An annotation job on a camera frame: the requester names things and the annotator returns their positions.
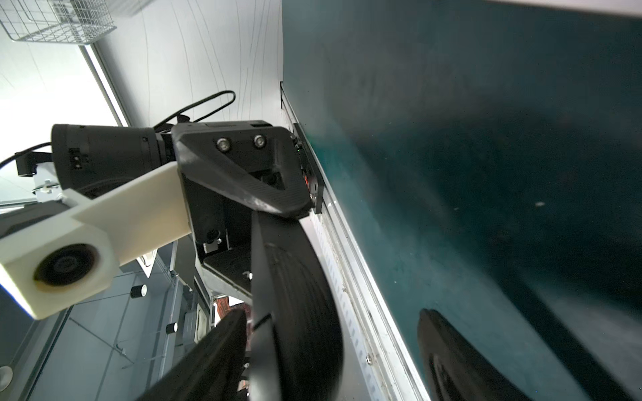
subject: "black cylinder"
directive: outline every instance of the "black cylinder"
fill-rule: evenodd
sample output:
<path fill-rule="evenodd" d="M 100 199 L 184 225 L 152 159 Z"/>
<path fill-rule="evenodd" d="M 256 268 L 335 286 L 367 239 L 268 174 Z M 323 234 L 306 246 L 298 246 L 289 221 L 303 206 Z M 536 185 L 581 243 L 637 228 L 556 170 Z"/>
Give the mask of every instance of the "black cylinder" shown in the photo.
<path fill-rule="evenodd" d="M 151 128 L 56 124 L 51 149 L 58 181 L 94 199 L 167 163 Z"/>
<path fill-rule="evenodd" d="M 165 333 L 167 334 L 172 334 L 178 331 L 178 323 L 170 323 L 169 325 L 165 326 Z"/>
<path fill-rule="evenodd" d="M 132 298 L 142 298 L 145 295 L 147 295 L 147 286 L 145 284 L 134 286 L 129 292 L 129 296 L 131 296 Z"/>

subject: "screw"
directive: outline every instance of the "screw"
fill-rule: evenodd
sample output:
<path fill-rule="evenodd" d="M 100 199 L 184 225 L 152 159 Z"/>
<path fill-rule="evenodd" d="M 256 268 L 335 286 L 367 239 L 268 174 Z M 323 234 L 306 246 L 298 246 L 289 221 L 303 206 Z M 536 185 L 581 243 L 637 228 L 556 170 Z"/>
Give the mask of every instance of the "screw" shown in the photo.
<path fill-rule="evenodd" d="M 265 146 L 265 137 L 263 135 L 256 135 L 254 137 L 254 146 L 256 146 L 257 149 L 261 149 Z"/>
<path fill-rule="evenodd" d="M 232 148 L 232 144 L 230 143 L 228 138 L 220 138 L 218 141 L 216 141 L 216 147 L 221 152 L 226 153 L 230 151 L 230 149 Z"/>

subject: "dark teal panel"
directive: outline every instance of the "dark teal panel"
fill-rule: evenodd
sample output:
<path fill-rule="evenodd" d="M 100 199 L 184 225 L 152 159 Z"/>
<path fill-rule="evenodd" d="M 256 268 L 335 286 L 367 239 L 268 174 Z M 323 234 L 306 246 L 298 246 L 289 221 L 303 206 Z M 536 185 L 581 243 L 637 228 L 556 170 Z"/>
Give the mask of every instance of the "dark teal panel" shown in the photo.
<path fill-rule="evenodd" d="M 587 399 L 500 289 L 518 274 L 642 398 L 642 23 L 283 0 L 283 35 L 286 93 L 417 365 L 437 309 L 530 398 Z"/>

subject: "wire mesh basket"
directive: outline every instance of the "wire mesh basket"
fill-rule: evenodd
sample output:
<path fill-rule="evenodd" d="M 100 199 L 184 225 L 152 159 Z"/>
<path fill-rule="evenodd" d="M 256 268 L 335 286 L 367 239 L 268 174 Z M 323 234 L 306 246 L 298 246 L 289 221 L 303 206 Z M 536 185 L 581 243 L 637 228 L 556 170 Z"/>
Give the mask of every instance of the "wire mesh basket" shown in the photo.
<path fill-rule="evenodd" d="M 114 30 L 105 0 L 0 0 L 12 40 L 91 44 Z"/>

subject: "white plastic part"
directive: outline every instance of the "white plastic part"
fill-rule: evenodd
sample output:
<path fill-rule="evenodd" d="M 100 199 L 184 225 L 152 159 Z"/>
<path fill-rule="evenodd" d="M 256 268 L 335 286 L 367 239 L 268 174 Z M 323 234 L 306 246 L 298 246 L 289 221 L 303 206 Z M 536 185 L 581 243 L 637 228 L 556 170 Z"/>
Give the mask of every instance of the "white plastic part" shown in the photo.
<path fill-rule="evenodd" d="M 493 0 L 504 3 L 517 3 L 529 6 L 560 8 L 583 12 L 607 13 L 616 15 L 642 16 L 642 2 L 639 0 Z"/>
<path fill-rule="evenodd" d="M 153 251 L 145 253 L 143 256 L 139 256 L 138 258 L 136 258 L 138 265 L 140 265 L 141 269 L 143 269 L 143 273 L 145 273 L 147 278 L 149 278 L 152 273 L 152 268 L 154 267 L 154 261 L 156 260 L 157 253 L 158 249 L 154 249 Z"/>
<path fill-rule="evenodd" d="M 111 285 L 118 266 L 190 233 L 176 162 L 88 200 L 65 190 L 71 209 L 0 239 L 0 285 L 43 319 Z M 39 264 L 67 245 L 98 251 L 92 269 L 67 286 L 35 280 Z"/>
<path fill-rule="evenodd" d="M 6 390 L 13 380 L 13 370 L 11 366 L 2 366 L 0 367 L 0 391 Z"/>
<path fill-rule="evenodd" d="M 56 200 L 62 193 L 53 162 L 38 163 L 36 165 L 33 184 L 35 188 L 33 194 L 38 199 L 38 202 Z"/>

